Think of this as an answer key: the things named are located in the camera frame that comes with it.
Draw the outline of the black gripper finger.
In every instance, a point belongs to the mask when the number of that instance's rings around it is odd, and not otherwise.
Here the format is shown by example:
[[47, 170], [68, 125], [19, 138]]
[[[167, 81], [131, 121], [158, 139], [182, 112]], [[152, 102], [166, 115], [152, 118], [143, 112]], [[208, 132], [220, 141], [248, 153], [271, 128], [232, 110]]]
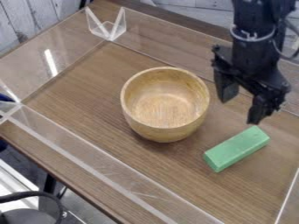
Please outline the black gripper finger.
[[274, 94], [254, 96], [252, 105], [247, 113], [247, 123], [259, 125], [262, 120], [279, 109], [278, 98]]
[[214, 71], [214, 80], [219, 100], [226, 103], [239, 94], [239, 84], [232, 77], [220, 71]]

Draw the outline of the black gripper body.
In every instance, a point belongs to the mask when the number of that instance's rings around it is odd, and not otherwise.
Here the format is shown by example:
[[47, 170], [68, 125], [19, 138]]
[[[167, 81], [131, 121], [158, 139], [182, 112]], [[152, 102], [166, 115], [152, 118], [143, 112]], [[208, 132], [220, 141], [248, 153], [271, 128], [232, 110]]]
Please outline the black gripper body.
[[291, 92], [291, 84], [278, 68], [283, 57], [282, 49], [286, 38], [284, 27], [262, 27], [247, 31], [239, 27], [230, 30], [232, 47], [212, 47], [214, 71], [230, 75], [240, 88], [255, 95], [275, 95], [279, 109]]

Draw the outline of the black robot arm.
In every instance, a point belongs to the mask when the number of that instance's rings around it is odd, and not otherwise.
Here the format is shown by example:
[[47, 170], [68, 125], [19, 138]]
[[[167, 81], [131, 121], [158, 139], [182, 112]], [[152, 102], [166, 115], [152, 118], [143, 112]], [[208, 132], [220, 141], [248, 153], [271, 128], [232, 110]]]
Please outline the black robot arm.
[[278, 61], [284, 57], [286, 31], [295, 26], [287, 16], [295, 0], [231, 0], [232, 46], [215, 45], [214, 81], [218, 97], [228, 102], [240, 89], [252, 95], [247, 123], [258, 124], [282, 108], [291, 84], [282, 75]]

